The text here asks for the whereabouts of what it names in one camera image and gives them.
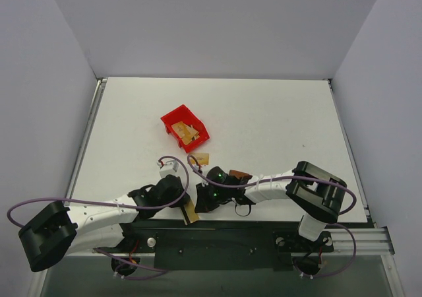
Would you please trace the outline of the gold card magnetic stripe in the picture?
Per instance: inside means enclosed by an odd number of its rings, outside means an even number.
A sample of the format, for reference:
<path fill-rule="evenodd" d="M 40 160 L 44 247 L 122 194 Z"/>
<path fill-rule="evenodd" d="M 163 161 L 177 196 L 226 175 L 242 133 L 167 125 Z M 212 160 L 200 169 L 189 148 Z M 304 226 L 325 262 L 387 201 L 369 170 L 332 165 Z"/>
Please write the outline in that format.
<path fill-rule="evenodd" d="M 187 202 L 186 204 L 184 204 L 182 207 L 180 207 L 180 210 L 181 210 L 185 225 L 190 225 L 200 220 L 200 217 L 195 212 L 195 206 L 191 200 Z"/>

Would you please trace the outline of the gold card with chip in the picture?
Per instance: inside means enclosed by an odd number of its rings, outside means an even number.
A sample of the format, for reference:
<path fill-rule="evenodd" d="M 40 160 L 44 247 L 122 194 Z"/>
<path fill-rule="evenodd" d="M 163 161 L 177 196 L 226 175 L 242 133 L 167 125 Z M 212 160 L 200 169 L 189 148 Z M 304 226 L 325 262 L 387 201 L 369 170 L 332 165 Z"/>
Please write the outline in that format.
<path fill-rule="evenodd" d="M 209 165 L 210 155 L 208 153 L 193 152 L 191 156 L 193 156 L 197 160 L 199 165 L 201 166 Z"/>

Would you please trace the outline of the brown leather card holder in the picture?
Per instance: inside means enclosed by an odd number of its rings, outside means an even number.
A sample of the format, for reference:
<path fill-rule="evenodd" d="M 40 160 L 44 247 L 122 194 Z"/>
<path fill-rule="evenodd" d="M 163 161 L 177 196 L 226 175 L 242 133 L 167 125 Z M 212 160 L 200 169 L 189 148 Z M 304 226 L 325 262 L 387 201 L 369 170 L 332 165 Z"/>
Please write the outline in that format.
<path fill-rule="evenodd" d="M 240 171 L 237 171 L 237 170 L 230 170 L 229 175 L 238 179 L 240 185 L 248 183 L 249 180 L 253 177 L 252 175 L 250 175 L 248 173 L 240 172 Z"/>

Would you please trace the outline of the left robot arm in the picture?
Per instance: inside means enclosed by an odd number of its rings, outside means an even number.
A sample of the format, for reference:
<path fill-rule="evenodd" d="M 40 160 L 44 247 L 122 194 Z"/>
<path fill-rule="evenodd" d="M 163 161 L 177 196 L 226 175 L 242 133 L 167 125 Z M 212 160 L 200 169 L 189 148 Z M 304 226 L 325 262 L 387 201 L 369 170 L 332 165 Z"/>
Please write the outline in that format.
<path fill-rule="evenodd" d="M 66 254 L 97 247 L 116 247 L 127 252 L 136 236 L 122 225 L 147 220 L 164 208 L 185 208 L 191 197 L 181 178 L 167 175 L 157 184 L 139 189 L 104 203 L 75 200 L 66 206 L 62 200 L 48 204 L 18 233 L 30 269 L 48 269 Z"/>

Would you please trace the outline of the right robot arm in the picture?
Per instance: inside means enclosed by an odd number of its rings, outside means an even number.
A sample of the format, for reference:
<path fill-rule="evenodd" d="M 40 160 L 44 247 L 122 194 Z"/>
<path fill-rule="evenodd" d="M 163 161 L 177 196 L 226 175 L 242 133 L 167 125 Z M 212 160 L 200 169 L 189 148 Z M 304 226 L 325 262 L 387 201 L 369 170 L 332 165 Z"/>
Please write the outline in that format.
<path fill-rule="evenodd" d="M 325 227 L 343 214 L 346 182 L 310 162 L 300 161 L 291 171 L 273 176 L 226 173 L 219 166 L 205 176 L 196 173 L 203 179 L 196 185 L 196 213 L 209 213 L 229 202 L 251 208 L 264 201 L 292 200 L 305 211 L 294 235 L 302 250 L 315 246 Z"/>

